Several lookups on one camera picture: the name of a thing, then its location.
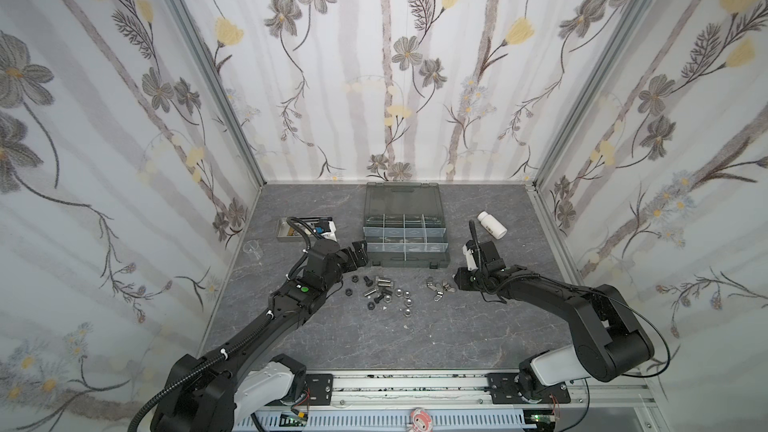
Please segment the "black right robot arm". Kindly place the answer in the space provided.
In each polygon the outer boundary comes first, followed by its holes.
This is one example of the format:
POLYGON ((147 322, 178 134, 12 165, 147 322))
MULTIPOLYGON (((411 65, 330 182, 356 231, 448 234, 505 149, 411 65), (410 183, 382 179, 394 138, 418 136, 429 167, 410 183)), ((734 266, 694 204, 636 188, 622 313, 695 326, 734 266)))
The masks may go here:
POLYGON ((556 399, 566 383, 595 379, 608 383, 650 360, 652 340, 614 287, 563 283, 522 266, 508 266, 491 242, 469 240, 462 248, 466 265, 454 282, 488 302, 523 302, 565 321, 569 346, 545 351, 519 364, 511 384, 498 385, 516 400, 556 399))

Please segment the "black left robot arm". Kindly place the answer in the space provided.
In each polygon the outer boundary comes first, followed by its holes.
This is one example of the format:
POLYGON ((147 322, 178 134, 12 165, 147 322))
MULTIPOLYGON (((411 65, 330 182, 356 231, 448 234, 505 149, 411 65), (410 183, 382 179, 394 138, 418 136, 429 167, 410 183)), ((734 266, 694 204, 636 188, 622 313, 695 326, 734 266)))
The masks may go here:
POLYGON ((296 397, 304 389, 305 366, 284 354, 265 362, 266 353, 325 304, 344 274, 368 262, 364 240, 346 248, 326 238, 308 245, 286 281, 270 294, 266 309, 201 357, 180 358, 129 430, 138 430, 149 416, 152 431, 230 431, 261 407, 296 397))

